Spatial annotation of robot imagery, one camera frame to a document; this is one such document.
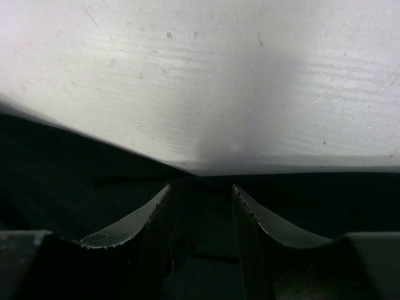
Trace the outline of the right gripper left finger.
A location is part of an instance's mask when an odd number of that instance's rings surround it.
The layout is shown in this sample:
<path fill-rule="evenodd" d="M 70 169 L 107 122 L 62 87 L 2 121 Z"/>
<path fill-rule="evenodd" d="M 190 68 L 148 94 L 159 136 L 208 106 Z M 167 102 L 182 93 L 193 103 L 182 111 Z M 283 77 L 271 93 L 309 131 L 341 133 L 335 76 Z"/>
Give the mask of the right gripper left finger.
<path fill-rule="evenodd" d="M 1 233 L 2 299 L 159 299 L 172 188 L 80 241 L 50 231 Z"/>

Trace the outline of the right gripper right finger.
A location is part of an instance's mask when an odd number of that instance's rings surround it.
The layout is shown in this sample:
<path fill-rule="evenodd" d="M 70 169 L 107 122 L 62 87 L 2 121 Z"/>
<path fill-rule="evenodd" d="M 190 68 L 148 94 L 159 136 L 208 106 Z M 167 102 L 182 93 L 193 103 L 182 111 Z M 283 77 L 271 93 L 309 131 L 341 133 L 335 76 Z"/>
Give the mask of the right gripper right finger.
<path fill-rule="evenodd" d="M 329 239 L 294 225 L 232 188 L 246 299 L 398 299 L 399 233 Z"/>

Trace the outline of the black t shirt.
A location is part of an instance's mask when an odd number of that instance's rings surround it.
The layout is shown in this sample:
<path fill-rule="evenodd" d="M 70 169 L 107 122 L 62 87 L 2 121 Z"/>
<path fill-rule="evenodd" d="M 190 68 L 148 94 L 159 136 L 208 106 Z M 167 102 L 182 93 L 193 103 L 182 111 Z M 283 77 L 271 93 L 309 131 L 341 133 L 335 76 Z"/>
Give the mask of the black t shirt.
<path fill-rule="evenodd" d="M 314 173 L 197 177 L 73 132 L 1 115 L 1 233 L 80 241 L 172 188 L 159 299 L 246 299 L 233 186 L 314 234 L 399 233 L 399 175 Z"/>

